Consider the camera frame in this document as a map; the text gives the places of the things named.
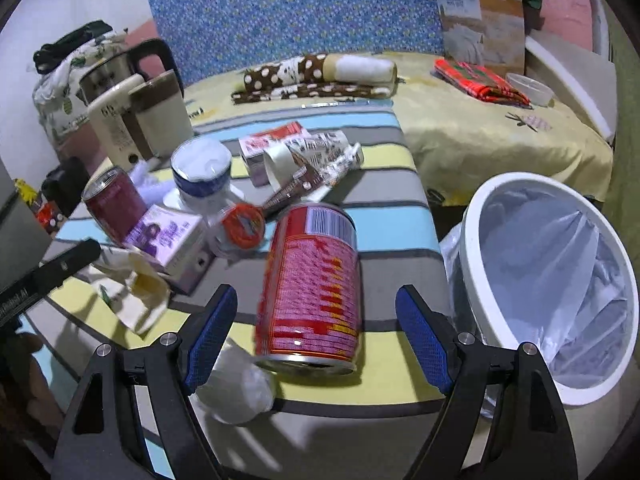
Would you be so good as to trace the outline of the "left hand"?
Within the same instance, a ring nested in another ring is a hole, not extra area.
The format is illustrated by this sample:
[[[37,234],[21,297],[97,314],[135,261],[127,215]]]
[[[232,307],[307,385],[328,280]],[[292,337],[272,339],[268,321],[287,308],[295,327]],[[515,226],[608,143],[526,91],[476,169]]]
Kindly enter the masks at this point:
[[[64,422],[62,408],[34,354],[42,341],[29,333],[1,332],[1,429],[32,442],[52,458]]]

